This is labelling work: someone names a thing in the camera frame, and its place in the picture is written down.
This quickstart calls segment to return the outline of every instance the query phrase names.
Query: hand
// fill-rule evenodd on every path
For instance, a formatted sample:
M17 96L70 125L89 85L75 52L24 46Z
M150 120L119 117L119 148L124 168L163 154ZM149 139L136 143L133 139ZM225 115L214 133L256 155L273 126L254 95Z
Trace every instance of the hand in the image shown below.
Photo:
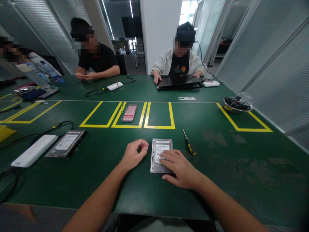
M75 73L75 76L77 79L81 80L81 81L85 81L84 77L85 75L82 74L81 72Z
M193 76L196 76L197 78L200 78L200 73L199 73L199 71L197 71L195 74L193 74Z
M135 140L129 143L119 165L125 171L129 171L135 168L147 154L148 146L149 144L143 139Z
M171 175L163 175L162 179L180 188L193 190L198 188L204 175L193 167L179 150L166 150L160 156L168 159L160 159L161 164L176 174L176 178Z
M93 73L93 72L89 72L87 75L85 75L85 80L87 81L94 81L96 79L98 79L98 74L97 73Z
M160 76L159 74L156 74L156 75L154 76L154 82L155 82L155 84L158 84L159 80L162 81L162 78L161 78L161 76Z

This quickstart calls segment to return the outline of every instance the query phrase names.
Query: black t-shirt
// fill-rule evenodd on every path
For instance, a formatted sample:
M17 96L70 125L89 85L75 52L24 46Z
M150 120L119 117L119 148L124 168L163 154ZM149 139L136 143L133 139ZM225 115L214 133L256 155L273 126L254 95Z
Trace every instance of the black t-shirt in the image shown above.
M177 57L173 53L172 64L169 75L183 75L187 74L189 71L189 52L187 52L183 57Z
M104 44L100 44L100 51L98 54L87 53L82 50L78 66L89 70L91 67L96 73L103 72L114 65L118 65L117 58L113 51Z

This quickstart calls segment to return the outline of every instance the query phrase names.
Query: green workbench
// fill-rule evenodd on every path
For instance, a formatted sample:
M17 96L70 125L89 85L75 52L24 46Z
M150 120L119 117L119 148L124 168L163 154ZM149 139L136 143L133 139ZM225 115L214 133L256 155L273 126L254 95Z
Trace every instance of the green workbench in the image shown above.
M130 76L136 82L117 92L85 98L90 90L110 81L128 82L117 76L96 82L64 78L60 92L44 103L20 102L19 110L0 114L0 125L15 134L8 144L30 133L43 132L58 122L71 120L88 135L69 159L40 157L23 170L8 203L79 208L119 163L126 145L145 139L172 139L175 149L199 171L263 224L299 227L308 206L309 156L257 112L226 113L222 101L234 94L224 85L194 90L158 91L150 76ZM0 91L0 110L15 102ZM183 100L184 97L195 98ZM121 109L137 104L136 118L122 123ZM61 135L70 127L54 134ZM188 153L182 128L196 156ZM0 171L10 166L29 146L25 139L1 150ZM210 220L214 215L195 192L180 189L150 173L151 149L124 178L113 211L139 215Z

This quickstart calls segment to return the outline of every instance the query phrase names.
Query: person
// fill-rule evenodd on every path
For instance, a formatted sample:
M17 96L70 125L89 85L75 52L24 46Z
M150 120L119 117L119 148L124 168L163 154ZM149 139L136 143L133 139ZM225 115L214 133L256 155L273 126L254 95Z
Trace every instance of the person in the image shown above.
M82 42L80 60L75 76L81 81L97 80L120 74L120 68L114 52L98 42L90 25L81 18L72 18L71 36Z
M129 143L119 164L84 202L62 231L101 231L111 213L121 181L143 159L148 147L149 144L143 139ZM211 207L225 231L268 231L247 210L199 172L179 150L164 151L161 157L168 160L160 159L160 162L176 174L176 177L163 175L162 179L177 187L192 189L199 193Z
M41 61L44 61L46 64L50 65L59 76L62 76L62 74L47 60L41 57L39 53L28 48L23 48L18 44L14 44L10 38L0 36L0 55L8 62L32 63L43 73L48 74L41 65Z
M197 78L206 73L198 55L192 51L195 31L191 23L177 27L174 48L164 52L152 67L155 84L161 81L161 75L193 74Z

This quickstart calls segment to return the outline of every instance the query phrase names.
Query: screwdriver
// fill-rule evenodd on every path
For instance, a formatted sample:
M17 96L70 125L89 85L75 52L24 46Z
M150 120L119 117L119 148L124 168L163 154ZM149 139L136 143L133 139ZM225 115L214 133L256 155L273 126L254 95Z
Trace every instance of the screwdriver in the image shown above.
M184 135L185 135L185 137L186 137L186 143L187 143L187 145L188 145L188 148L189 148L191 154L192 154L192 155L196 155L196 153L192 150L192 148L191 148L191 146L190 146L189 139L187 138L186 132L184 131L184 129L183 129L183 133L184 133Z

